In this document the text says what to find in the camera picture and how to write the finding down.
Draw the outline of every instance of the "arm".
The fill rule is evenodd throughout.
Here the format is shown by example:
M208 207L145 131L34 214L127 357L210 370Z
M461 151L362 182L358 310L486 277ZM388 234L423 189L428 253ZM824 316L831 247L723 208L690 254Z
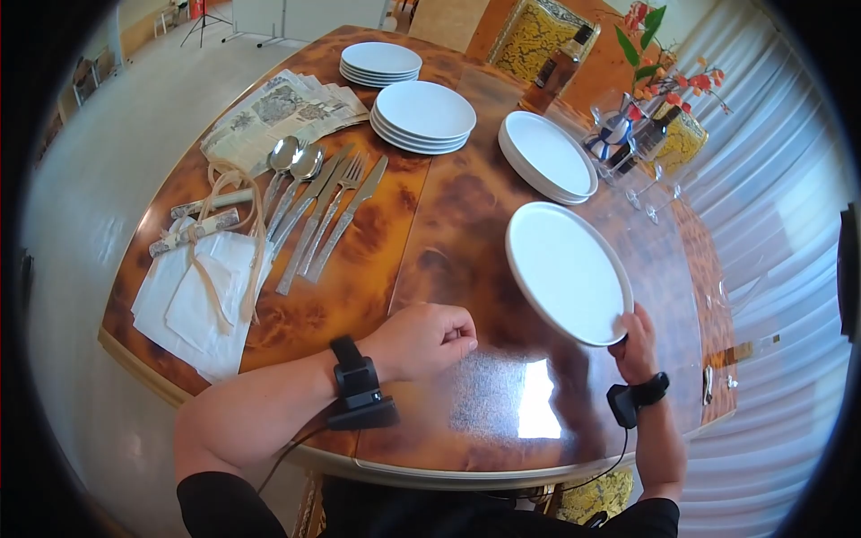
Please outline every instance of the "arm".
M374 360L380 382L416 380L460 361L478 345L458 306L419 304L397 312L356 343ZM239 469L285 446L337 397L330 350L238 375L183 405L174 430L177 483L192 474Z
M610 353L616 358L625 382L639 385L660 371L654 325L639 303L634 304L634 313L623 314L622 322L628 330L628 338L610 346ZM681 499L687 454L666 398L637 413L636 462L643 485L639 500L668 498L677 503Z

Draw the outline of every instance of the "green leaf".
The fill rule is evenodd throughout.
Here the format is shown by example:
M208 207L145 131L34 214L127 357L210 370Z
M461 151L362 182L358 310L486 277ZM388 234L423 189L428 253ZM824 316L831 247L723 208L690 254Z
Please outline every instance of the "green leaf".
M625 59L631 66L636 67L640 64L640 54L634 48L634 44L628 39L618 26L616 26L616 38L619 40L619 45L622 46L622 51L625 53Z
M664 20L664 11L666 11L666 6L657 8L655 11L646 15L646 20L644 21L646 31L643 32L643 35L640 37L640 47L643 51L646 50L649 42L652 41L652 38L658 32L660 22Z
M658 71L660 65L647 65L646 67L641 67L637 71L634 72L634 82L642 80L643 78L653 77L654 74Z

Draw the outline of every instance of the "black shirt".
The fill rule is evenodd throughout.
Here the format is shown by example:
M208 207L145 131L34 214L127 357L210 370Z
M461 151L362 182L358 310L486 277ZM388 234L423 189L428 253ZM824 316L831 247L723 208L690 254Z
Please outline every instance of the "black shirt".
M407 490L326 478L322 487L325 538L580 538L674 537L678 506L665 498L634 504L600 529L514 510L514 501L480 492ZM275 515L240 477L198 473L177 486L183 521L194 538L287 536Z

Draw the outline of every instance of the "flower arrangement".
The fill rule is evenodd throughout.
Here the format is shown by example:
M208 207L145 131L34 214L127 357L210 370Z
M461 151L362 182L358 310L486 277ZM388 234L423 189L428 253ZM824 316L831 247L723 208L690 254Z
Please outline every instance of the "flower arrangement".
M616 38L622 47L625 59L634 68L634 76L631 80L631 95L634 97L635 102L643 104L643 102L651 101L655 97L663 97L666 102L671 105L680 106L682 110L689 114L691 112L691 105L688 102L683 102L678 92L686 88L692 88L691 93L694 96L699 97L705 94L714 97L721 102L721 108L724 113L730 114L732 110L714 90L714 88L720 88L723 85L723 71L716 65L711 65L701 56L697 59L699 72L686 76L675 68L678 60L676 53L672 50L675 44L664 47L655 37L664 19L665 11L666 6L656 9L644 2L633 2L628 14L623 18L625 30L616 25ZM631 38L639 42L639 50L637 50ZM656 60L652 60L646 56L646 48L652 40L660 48ZM630 110L631 114L633 116L639 115L639 110L634 110L634 108L636 107L632 107Z

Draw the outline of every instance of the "stack of white plates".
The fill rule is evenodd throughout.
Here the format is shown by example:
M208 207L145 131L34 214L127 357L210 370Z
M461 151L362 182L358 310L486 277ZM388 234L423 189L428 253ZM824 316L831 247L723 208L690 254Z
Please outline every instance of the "stack of white plates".
M417 80L422 59L408 48L371 41L350 45L341 53L341 74L347 80L385 88L389 84Z
M550 200L580 204L598 190L598 174L585 150L537 114L508 114L499 126L499 147L518 175Z
M536 312L562 334L603 347L621 340L634 294L619 256L598 230L548 201L520 207L508 223L505 253Z
M475 121L469 101L445 86L423 81L388 86L377 96L370 115L380 138L424 155L461 149Z

